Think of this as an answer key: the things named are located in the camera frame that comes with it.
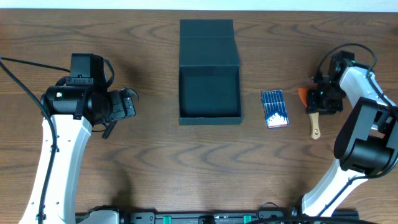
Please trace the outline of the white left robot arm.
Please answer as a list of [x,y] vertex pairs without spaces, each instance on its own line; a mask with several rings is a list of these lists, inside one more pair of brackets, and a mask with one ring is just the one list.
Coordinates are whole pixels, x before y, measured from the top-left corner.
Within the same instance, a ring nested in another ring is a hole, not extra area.
[[21,223],[75,223],[81,163],[93,126],[107,138],[121,119],[135,116],[128,88],[55,85],[42,96],[43,142],[34,186]]

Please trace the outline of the clear screwdriver set case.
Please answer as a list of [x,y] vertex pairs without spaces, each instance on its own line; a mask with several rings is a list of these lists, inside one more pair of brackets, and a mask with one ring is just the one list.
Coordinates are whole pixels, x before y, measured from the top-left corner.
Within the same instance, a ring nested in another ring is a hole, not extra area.
[[261,101],[264,108],[265,121],[269,129],[289,126],[289,117],[282,90],[262,91]]

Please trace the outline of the black open gift box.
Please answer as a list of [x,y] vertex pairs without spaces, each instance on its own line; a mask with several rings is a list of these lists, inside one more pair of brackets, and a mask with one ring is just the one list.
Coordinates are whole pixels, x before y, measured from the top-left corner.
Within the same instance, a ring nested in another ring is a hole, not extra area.
[[241,124],[239,70],[232,20],[180,20],[179,123]]

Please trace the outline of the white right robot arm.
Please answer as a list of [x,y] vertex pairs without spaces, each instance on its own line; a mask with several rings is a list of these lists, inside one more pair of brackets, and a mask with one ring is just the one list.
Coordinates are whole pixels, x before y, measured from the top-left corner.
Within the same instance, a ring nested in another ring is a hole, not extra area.
[[388,97],[379,96],[373,72],[346,67],[339,86],[353,109],[336,138],[331,167],[302,197],[301,213],[309,217],[332,216],[356,187],[397,164],[397,108]]

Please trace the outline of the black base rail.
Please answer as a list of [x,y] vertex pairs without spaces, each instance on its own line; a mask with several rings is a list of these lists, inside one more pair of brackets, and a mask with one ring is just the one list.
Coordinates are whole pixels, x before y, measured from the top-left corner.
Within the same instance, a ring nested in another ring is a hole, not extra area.
[[[117,209],[119,212],[119,223],[130,224],[217,224],[217,223],[249,223],[258,219],[286,217],[288,215],[286,209],[273,207],[261,207],[256,211],[227,211],[227,212],[207,212],[207,213],[189,213],[189,212],[172,212],[157,213],[150,210],[145,212],[127,213]],[[350,220],[359,220],[359,213],[356,210],[337,210],[332,217],[344,218]],[[305,221],[305,222],[270,222],[270,223],[339,223],[321,222],[321,221]]]

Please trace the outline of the orange scraper wooden handle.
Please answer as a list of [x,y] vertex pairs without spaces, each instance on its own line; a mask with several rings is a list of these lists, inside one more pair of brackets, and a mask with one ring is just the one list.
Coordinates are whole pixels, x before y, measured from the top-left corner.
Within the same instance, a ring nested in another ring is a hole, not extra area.
[[318,139],[321,136],[320,128],[319,128],[319,112],[313,112],[310,109],[310,104],[308,102],[308,91],[309,88],[304,88],[304,87],[298,87],[298,95],[303,103],[303,105],[306,107],[306,112],[310,118],[310,124],[311,124],[311,137],[312,139]]

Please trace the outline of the black handled screwdriver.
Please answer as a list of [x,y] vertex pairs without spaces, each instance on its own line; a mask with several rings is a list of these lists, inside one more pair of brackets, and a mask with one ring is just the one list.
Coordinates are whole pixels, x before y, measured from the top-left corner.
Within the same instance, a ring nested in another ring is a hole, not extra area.
[[111,134],[112,130],[114,129],[117,121],[111,121],[109,123],[103,123],[103,126],[105,127],[104,132],[102,134],[103,139],[107,139],[109,135]]

